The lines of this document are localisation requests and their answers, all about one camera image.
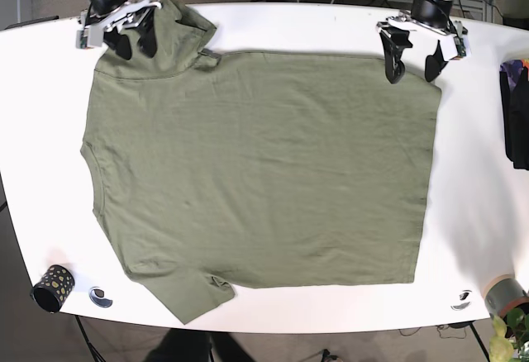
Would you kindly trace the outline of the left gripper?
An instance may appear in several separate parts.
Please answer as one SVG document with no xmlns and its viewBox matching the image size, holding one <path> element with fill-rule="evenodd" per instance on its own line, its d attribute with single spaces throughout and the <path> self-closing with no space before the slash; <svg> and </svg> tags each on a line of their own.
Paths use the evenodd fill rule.
<svg viewBox="0 0 529 362">
<path fill-rule="evenodd" d="M 433 55 L 425 60 L 424 78 L 434 81 L 448 65 L 447 60 L 470 57 L 468 31 L 460 21 L 450 19 L 454 0 L 413 0 L 410 11 L 400 11 L 377 24 L 384 49 L 384 71 L 391 84 L 398 83 L 406 72 L 402 55 L 413 47 L 412 32 L 437 40 Z"/>
</svg>

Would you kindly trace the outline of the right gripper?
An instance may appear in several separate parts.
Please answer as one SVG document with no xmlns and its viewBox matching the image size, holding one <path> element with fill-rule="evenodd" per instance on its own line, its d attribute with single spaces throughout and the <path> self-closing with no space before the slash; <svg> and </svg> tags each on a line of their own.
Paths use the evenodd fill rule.
<svg viewBox="0 0 529 362">
<path fill-rule="evenodd" d="M 140 52 L 152 59 L 158 50 L 155 9 L 161 9 L 160 1 L 136 0 L 123 3 L 103 17 L 90 15 L 88 10 L 82 11 L 79 16 L 80 28 L 76 33 L 76 47 L 83 50 L 102 47 L 106 34 L 107 47 L 118 57 L 130 60 L 130 39 L 119 31 L 136 29 L 139 34 L 137 46 Z"/>
</svg>

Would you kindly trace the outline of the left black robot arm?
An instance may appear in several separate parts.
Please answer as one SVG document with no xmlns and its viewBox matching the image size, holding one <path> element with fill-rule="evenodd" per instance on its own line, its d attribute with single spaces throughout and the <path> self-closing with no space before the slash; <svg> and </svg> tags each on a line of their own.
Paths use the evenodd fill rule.
<svg viewBox="0 0 529 362">
<path fill-rule="evenodd" d="M 412 0 L 409 11 L 401 11 L 377 24 L 384 49 L 385 76 L 391 84 L 398 83 L 405 74 L 402 55 L 406 49 L 412 48 L 409 36 L 413 32 L 436 41 L 434 53 L 425 59 L 424 78 L 427 82 L 435 80 L 449 62 L 471 55 L 468 30 L 461 21 L 450 19 L 454 1 Z"/>
</svg>

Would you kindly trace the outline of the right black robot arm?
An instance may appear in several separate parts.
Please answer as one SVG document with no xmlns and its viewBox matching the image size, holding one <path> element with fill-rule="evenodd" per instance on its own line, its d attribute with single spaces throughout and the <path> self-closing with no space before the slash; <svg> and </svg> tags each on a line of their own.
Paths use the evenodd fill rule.
<svg viewBox="0 0 529 362">
<path fill-rule="evenodd" d="M 124 60 L 132 57 L 131 42 L 122 32 L 133 30 L 139 35 L 139 51 L 148 58 L 155 56 L 155 11 L 162 3 L 155 0 L 88 0 L 88 9 L 79 16 L 80 29 L 76 47 L 82 50 L 106 45 Z"/>
</svg>

